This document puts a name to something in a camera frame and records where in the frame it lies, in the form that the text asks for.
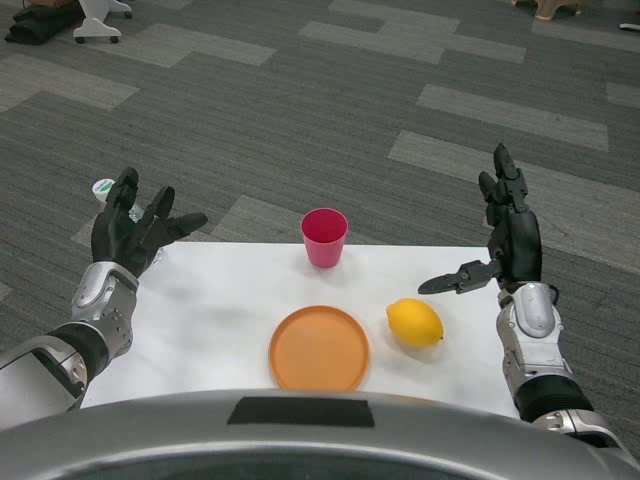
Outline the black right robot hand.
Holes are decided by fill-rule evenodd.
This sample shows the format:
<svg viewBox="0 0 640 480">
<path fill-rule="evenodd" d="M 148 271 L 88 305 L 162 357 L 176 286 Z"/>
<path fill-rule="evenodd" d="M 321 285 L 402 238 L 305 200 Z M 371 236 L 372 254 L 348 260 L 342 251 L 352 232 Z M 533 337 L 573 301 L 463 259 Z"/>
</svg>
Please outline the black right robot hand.
<svg viewBox="0 0 640 480">
<path fill-rule="evenodd" d="M 536 215 L 526 203 L 528 187 L 504 144 L 494 153 L 495 174 L 483 171 L 478 184 L 486 203 L 486 221 L 492 228 L 487 244 L 490 261 L 468 262 L 454 273 L 425 281 L 420 295 L 454 291 L 467 293 L 495 279 L 502 288 L 541 280 L 542 244 Z"/>
</svg>

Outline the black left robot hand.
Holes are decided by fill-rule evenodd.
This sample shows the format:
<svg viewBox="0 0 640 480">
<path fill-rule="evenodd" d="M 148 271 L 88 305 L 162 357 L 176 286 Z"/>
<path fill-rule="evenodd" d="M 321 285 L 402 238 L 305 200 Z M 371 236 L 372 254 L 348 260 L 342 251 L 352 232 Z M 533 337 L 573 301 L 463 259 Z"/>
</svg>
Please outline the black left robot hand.
<svg viewBox="0 0 640 480">
<path fill-rule="evenodd" d="M 170 186 L 161 188 L 142 218 L 133 221 L 129 212 L 136 202 L 138 181 L 136 169 L 127 167 L 121 172 L 91 234 L 95 262 L 117 263 L 135 277 L 150 267 L 159 249 L 188 237 L 208 221 L 202 212 L 173 217 L 175 190 Z"/>
</svg>

